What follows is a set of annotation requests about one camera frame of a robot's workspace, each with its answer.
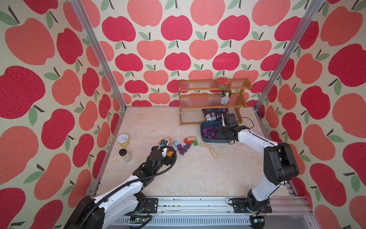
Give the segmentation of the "purple wedge brick front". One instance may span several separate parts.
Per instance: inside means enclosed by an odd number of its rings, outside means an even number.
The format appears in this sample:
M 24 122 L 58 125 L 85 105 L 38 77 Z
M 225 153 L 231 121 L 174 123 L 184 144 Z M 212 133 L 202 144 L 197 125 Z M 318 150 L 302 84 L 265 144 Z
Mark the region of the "purple wedge brick front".
M 202 129 L 204 135 L 208 134 L 208 130 L 206 128 Z

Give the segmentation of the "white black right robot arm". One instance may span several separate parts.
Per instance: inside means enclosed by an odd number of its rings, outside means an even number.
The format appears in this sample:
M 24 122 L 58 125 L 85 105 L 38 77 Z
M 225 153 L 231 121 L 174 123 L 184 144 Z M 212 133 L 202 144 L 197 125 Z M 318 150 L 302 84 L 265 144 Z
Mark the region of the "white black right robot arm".
M 294 153 L 288 143 L 277 143 L 266 139 L 246 126 L 239 126 L 234 114 L 222 115 L 223 134 L 240 143 L 250 146 L 263 156 L 264 177 L 247 194 L 245 207 L 257 213 L 269 203 L 270 196 L 281 184 L 299 175 Z

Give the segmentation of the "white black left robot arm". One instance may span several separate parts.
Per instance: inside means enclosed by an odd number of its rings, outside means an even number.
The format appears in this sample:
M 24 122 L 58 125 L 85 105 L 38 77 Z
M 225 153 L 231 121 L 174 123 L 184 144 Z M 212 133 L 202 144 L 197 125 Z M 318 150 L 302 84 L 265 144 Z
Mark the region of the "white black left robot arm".
M 86 196 L 77 205 L 65 229 L 106 229 L 121 216 L 140 213 L 146 205 L 142 190 L 154 178 L 166 173 L 174 166 L 176 150 L 169 140 L 162 139 L 152 147 L 146 161 L 121 185 L 96 197 Z

